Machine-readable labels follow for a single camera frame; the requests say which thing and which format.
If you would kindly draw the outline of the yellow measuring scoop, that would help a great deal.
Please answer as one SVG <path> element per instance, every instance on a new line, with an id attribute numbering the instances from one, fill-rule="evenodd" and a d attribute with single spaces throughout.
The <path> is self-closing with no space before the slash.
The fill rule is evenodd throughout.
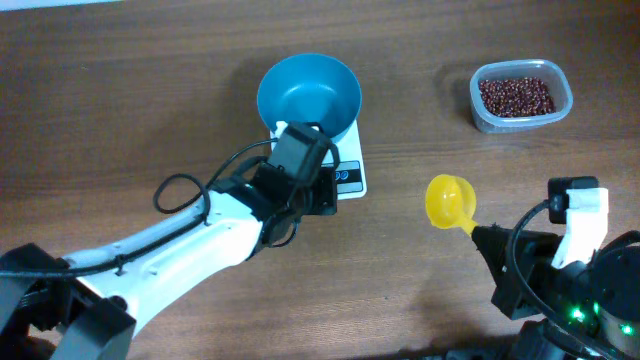
<path id="1" fill-rule="evenodd" d="M 449 174 L 434 177 L 425 192 L 425 211 L 432 226 L 461 229 L 469 237 L 478 223 L 473 219 L 476 193 L 464 178 Z"/>

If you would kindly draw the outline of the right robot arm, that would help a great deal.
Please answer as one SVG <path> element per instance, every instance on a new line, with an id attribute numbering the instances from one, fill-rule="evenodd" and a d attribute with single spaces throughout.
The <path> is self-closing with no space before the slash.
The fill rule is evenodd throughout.
<path id="1" fill-rule="evenodd" d="M 478 226 L 471 239 L 496 284 L 492 304 L 525 322 L 509 358 L 638 358 L 637 231 L 560 269 L 551 265 L 556 234 Z"/>

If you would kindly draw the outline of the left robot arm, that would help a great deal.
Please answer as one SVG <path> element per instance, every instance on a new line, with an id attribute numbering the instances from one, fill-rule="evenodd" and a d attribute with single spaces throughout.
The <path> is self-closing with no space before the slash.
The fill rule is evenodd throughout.
<path id="1" fill-rule="evenodd" d="M 55 258 L 35 244 L 1 258 L 5 359 L 123 359 L 156 315 L 211 275 L 283 247 L 306 215 L 337 210 L 337 146 L 291 123 L 267 156 L 241 150 L 162 222 Z"/>

